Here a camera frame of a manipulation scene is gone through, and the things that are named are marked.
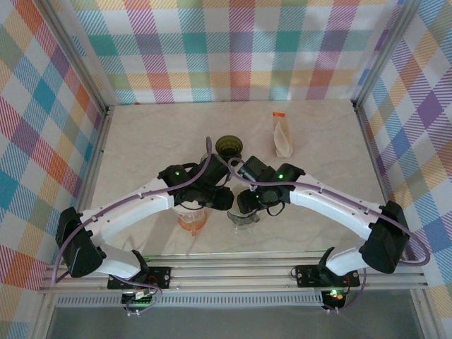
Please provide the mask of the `aluminium frame post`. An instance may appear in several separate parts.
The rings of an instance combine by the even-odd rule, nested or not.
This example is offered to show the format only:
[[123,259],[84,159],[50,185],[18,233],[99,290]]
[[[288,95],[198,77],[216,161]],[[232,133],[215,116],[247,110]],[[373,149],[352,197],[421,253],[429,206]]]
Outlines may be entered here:
[[369,97],[421,3],[422,0],[387,0],[350,86],[354,108]]
[[62,21],[58,17],[57,11],[54,9],[53,5],[51,5],[50,0],[34,0],[34,2],[43,18],[50,26],[51,31],[54,33],[58,43],[61,45],[61,49],[67,56],[70,64],[74,67],[76,73],[80,77],[80,80],[85,86],[88,94],[92,99],[94,99],[97,107],[102,112],[107,114],[109,111],[109,105],[104,100],[98,87],[95,85],[88,68],[78,53],[78,50],[70,38],[70,35],[67,33]]

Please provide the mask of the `green coffee dripper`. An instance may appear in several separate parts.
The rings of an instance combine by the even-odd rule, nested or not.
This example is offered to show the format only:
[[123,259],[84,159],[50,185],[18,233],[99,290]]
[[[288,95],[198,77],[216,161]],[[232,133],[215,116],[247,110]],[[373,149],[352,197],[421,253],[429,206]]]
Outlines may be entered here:
[[215,150],[218,155],[224,158],[241,157],[243,151],[242,141],[233,135],[220,137],[216,144]]

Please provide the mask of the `stack of white paper filters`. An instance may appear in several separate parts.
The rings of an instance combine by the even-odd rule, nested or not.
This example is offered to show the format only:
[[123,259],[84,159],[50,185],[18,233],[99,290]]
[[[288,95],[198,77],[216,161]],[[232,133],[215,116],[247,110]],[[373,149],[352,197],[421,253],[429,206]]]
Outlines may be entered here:
[[280,123],[277,123],[273,132],[275,151],[278,157],[290,157],[292,155],[292,144],[284,133]]

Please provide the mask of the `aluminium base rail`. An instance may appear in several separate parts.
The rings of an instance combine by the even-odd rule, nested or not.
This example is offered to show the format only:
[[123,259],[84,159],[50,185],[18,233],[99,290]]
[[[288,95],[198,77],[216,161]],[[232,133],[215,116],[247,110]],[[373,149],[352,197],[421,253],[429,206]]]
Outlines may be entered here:
[[[317,264],[320,251],[257,251],[218,254],[145,256],[149,266],[171,267],[165,292],[282,292],[296,291],[290,275],[299,264]],[[107,291],[108,275],[92,273],[84,278],[65,277],[52,286],[53,266],[45,271],[39,292]],[[366,290],[423,290],[427,279],[420,267],[398,266],[391,275],[367,268]]]

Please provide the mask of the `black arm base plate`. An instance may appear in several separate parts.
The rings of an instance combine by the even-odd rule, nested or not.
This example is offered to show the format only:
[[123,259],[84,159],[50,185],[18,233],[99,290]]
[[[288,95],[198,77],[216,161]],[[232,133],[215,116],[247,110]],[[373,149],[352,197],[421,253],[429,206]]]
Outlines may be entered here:
[[170,286],[171,268],[168,266],[148,267],[141,270],[132,278],[118,278],[109,276],[108,290],[130,290],[136,288],[149,288],[158,286],[160,289],[168,289]]
[[298,287],[359,287],[359,273],[352,271],[346,275],[336,275],[317,265],[297,265],[290,271]]

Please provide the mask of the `grey coffee dripper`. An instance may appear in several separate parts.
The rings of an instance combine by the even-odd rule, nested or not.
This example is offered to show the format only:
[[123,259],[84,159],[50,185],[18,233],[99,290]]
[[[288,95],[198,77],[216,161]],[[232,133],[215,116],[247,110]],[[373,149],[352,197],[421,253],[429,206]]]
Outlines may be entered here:
[[251,212],[247,215],[238,215],[227,211],[227,216],[236,226],[250,225],[252,223],[258,223],[260,221],[260,217],[258,216],[256,211]]

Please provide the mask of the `orange and white filter box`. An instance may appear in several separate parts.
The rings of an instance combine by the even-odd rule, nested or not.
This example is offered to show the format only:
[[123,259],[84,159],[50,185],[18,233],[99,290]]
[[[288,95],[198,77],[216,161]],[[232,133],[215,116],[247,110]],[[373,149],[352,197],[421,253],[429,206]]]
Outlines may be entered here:
[[292,135],[289,128],[289,122],[286,113],[283,112],[273,112],[273,131],[277,123],[280,123],[284,133],[289,138],[290,143],[292,144]]

